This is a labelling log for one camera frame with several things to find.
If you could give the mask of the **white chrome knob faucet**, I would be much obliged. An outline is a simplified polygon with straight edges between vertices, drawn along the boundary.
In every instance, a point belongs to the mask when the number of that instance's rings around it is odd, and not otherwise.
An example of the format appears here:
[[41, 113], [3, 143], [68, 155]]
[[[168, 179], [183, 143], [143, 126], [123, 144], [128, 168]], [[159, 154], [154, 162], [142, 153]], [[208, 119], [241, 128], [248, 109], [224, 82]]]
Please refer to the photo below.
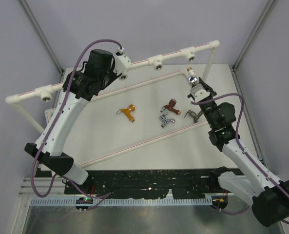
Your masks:
[[197, 85], [199, 83], [199, 79], [196, 76], [193, 68], [191, 67], [187, 68], [187, 74], [188, 74], [187, 80], [190, 85]]

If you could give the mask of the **white pipe frame rack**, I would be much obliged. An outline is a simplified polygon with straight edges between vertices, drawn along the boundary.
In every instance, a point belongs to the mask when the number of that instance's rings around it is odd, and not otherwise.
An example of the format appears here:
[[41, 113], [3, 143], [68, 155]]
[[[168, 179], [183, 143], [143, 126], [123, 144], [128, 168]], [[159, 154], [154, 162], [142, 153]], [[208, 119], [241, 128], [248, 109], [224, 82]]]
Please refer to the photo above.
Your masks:
[[[159, 71], [163, 68], [163, 62], [166, 60], [185, 57], [188, 61], [193, 61], [197, 52], [210, 50], [210, 57], [201, 78], [198, 78], [191, 69], [186, 72], [188, 83], [192, 86], [188, 98], [193, 102], [200, 102], [210, 95], [201, 81], [206, 80], [219, 46], [220, 42], [214, 40], [200, 46], [192, 46], [132, 62], [118, 41], [97, 40], [90, 43], [79, 56], [78, 62], [82, 60], [87, 51], [90, 52], [82, 69], [73, 68], [63, 83], [46, 85], [24, 94], [8, 96], [6, 103], [16, 108], [41, 134], [36, 142], [26, 145], [26, 152], [35, 161], [57, 171], [63, 163], [66, 163], [68, 167], [73, 166], [73, 158], [62, 152], [66, 138], [81, 111], [100, 91], [106, 89], [117, 79], [126, 79], [130, 70], [151, 66]], [[56, 91], [60, 92], [62, 100], [57, 104], [48, 125], [42, 128], [21, 106], [21, 102], [34, 97], [50, 101], [51, 95]]]

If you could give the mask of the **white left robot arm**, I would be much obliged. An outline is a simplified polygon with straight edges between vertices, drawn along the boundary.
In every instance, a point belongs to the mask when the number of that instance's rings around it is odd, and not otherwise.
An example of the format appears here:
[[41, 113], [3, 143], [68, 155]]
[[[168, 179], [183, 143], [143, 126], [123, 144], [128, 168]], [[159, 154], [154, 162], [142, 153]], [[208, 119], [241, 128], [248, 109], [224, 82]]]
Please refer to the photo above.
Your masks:
[[111, 52], [92, 50], [84, 71], [76, 71], [67, 76], [60, 93], [61, 102], [44, 132], [35, 143], [27, 143], [24, 148], [26, 153], [54, 173], [76, 183], [76, 189], [82, 194], [92, 190], [92, 181], [88, 179], [88, 172], [63, 152], [64, 144], [73, 124], [92, 97], [116, 80], [115, 64]]

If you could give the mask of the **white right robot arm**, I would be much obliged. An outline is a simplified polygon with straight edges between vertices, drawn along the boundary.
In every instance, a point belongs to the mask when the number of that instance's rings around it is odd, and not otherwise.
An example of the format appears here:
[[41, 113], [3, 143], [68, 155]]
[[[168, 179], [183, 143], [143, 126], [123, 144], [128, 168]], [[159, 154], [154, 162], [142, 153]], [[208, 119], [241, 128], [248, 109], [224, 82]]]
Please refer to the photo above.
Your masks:
[[246, 179], [239, 178], [225, 167], [216, 169], [209, 179], [214, 192], [227, 190], [250, 206], [255, 218], [268, 227], [289, 217], [289, 180], [282, 181], [266, 168], [241, 140], [240, 123], [235, 116], [234, 105], [223, 102], [216, 104], [216, 92], [202, 79], [195, 86], [198, 91], [192, 95], [194, 104], [199, 105], [210, 126], [209, 139], [213, 146], [231, 159]]

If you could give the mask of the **dark grey lever faucet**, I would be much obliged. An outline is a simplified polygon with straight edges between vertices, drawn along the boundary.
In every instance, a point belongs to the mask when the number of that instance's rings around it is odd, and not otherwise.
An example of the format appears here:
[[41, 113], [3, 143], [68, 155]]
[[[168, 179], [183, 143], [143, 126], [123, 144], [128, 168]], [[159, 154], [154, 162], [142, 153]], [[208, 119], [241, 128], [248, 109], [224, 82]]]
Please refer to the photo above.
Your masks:
[[197, 123], [198, 120], [199, 120], [199, 118], [202, 116], [202, 114], [203, 114], [202, 111], [200, 111], [200, 112], [197, 114], [196, 112], [194, 112], [194, 111], [192, 111], [192, 110], [189, 110], [189, 111], [185, 114], [184, 117], [190, 116], [190, 117], [193, 118], [193, 122], [194, 122], [194, 123]]

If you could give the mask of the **red brown faucet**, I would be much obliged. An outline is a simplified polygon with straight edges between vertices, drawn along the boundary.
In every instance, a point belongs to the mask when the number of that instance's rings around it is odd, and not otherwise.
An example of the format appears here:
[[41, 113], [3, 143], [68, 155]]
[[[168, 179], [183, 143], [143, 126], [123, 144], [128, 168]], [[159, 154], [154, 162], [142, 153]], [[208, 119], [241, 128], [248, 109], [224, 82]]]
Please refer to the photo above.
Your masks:
[[176, 115], [181, 115], [181, 111], [174, 108], [175, 105], [176, 105], [176, 100], [172, 98], [167, 105], [164, 105], [163, 107], [161, 107], [160, 112], [162, 113], [165, 110], [169, 110], [175, 113]]

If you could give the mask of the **orange faucet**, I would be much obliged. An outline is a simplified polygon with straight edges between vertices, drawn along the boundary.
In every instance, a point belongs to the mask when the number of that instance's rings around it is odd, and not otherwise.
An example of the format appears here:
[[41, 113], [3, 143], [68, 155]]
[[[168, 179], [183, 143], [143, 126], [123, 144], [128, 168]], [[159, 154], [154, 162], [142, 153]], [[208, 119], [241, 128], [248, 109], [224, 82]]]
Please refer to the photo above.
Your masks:
[[130, 104], [127, 108], [119, 109], [116, 114], [121, 114], [123, 113], [131, 123], [134, 122], [134, 117], [131, 115], [131, 113], [135, 111], [135, 106]]

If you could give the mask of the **chrome silver faucet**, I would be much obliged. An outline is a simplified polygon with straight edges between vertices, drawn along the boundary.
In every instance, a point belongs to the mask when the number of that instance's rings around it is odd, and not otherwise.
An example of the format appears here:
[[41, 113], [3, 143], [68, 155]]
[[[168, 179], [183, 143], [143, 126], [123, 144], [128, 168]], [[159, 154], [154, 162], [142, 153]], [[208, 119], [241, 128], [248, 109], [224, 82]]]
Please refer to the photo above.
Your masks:
[[175, 123], [175, 119], [167, 118], [168, 113], [164, 113], [159, 116], [159, 120], [161, 121], [161, 127], [164, 128], [169, 123]]

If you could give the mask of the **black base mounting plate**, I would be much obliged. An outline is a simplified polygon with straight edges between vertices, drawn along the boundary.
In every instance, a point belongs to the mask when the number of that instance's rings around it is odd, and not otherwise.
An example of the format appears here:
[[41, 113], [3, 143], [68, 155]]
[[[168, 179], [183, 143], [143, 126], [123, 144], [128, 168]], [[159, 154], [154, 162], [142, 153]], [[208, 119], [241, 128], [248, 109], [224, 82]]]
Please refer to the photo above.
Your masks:
[[64, 193], [77, 195], [81, 191], [113, 199], [164, 199], [172, 193], [174, 199], [204, 198], [205, 194], [223, 193], [218, 176], [230, 171], [217, 169], [174, 170], [89, 170], [88, 182], [73, 185], [63, 179]]

